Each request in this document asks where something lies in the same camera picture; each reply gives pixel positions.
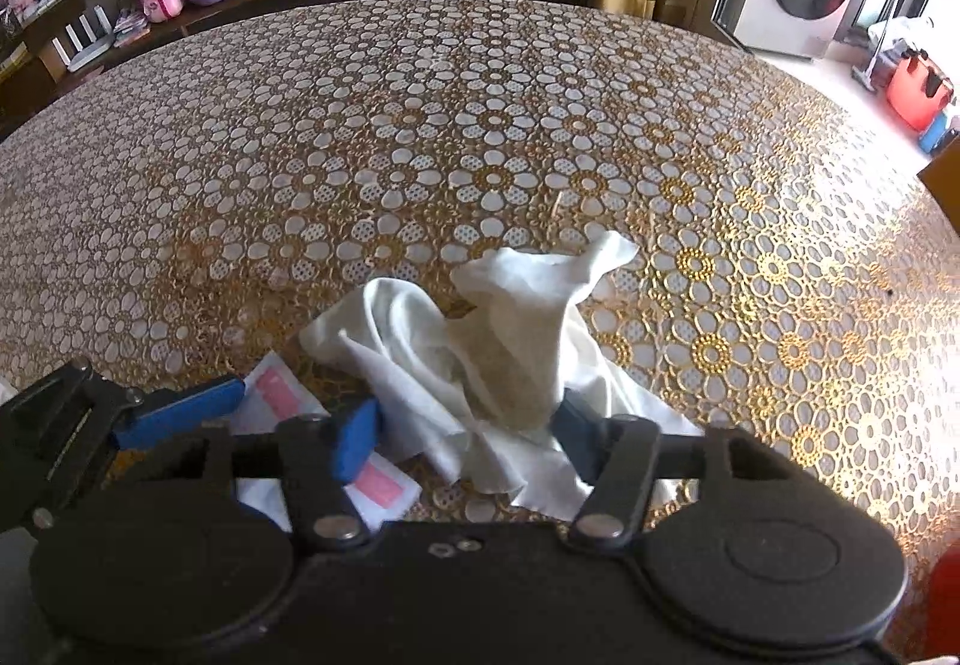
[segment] floral tablecloth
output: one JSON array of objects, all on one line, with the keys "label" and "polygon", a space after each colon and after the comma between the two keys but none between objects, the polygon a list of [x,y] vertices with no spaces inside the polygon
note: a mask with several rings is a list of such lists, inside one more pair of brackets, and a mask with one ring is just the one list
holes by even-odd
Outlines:
[{"label": "floral tablecloth", "polygon": [[[746,53],[542,2],[309,7],[124,64],[0,164],[18,386],[80,353],[147,388],[245,372],[368,278],[457,311],[456,264],[619,230],[641,253],[582,306],[597,341],[889,526],[917,643],[960,518],[960,243],[875,134]],[[419,476],[416,515],[524,515]]]}]

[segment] white tile floor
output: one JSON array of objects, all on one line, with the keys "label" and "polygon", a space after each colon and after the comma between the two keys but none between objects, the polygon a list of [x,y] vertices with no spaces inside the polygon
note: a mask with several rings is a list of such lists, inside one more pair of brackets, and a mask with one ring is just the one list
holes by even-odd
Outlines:
[{"label": "white tile floor", "polygon": [[871,94],[851,77],[850,65],[829,59],[808,61],[765,53],[757,53],[757,57],[813,86],[846,108],[861,124],[877,132],[880,135],[877,146],[884,149],[896,168],[904,173],[915,175],[930,161],[917,145],[917,133],[888,106],[882,92]]}]

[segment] pink and white packet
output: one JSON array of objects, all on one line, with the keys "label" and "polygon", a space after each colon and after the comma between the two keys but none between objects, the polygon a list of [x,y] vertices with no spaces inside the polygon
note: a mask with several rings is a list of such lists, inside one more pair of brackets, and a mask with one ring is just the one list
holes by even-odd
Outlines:
[{"label": "pink and white packet", "polygon": [[[247,393],[229,416],[234,435],[270,433],[283,419],[299,414],[329,416],[296,375],[274,352],[265,356],[244,381]],[[372,531],[385,521],[400,519],[419,499],[421,488],[392,462],[371,454],[356,480],[344,487],[350,502]],[[290,517],[277,479],[237,479],[237,500],[265,513],[289,532]]]}]

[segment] screw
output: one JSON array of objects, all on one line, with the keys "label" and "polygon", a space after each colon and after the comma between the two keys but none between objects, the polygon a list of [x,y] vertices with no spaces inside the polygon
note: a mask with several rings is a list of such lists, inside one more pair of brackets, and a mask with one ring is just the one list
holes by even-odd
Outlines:
[{"label": "screw", "polygon": [[608,513],[588,513],[574,525],[580,534],[597,540],[611,540],[623,534],[623,522]]},{"label": "screw", "polygon": [[450,556],[456,556],[457,550],[449,543],[431,543],[429,547],[427,547],[427,553],[438,559],[447,559],[450,558]]},{"label": "screw", "polygon": [[54,526],[54,514],[45,507],[35,508],[32,519],[37,529],[50,529]]},{"label": "screw", "polygon": [[360,534],[360,522],[353,516],[338,513],[317,519],[313,531],[328,540],[352,540]]},{"label": "screw", "polygon": [[478,552],[483,548],[483,544],[479,540],[465,537],[463,540],[457,541],[457,548],[462,552]]}]

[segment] pink label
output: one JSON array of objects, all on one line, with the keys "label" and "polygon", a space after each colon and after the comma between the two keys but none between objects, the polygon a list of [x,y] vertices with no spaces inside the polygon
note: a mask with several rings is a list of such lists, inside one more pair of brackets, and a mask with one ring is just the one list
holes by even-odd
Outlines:
[{"label": "pink label", "polygon": [[260,396],[267,401],[270,410],[281,421],[299,414],[299,399],[296,399],[296,395],[291,392],[287,382],[275,368],[268,368],[256,379],[254,386],[260,392]]},{"label": "pink label", "polygon": [[357,476],[353,485],[366,497],[376,502],[379,507],[384,508],[390,507],[403,491],[399,483],[369,462],[360,470],[360,475]]}]

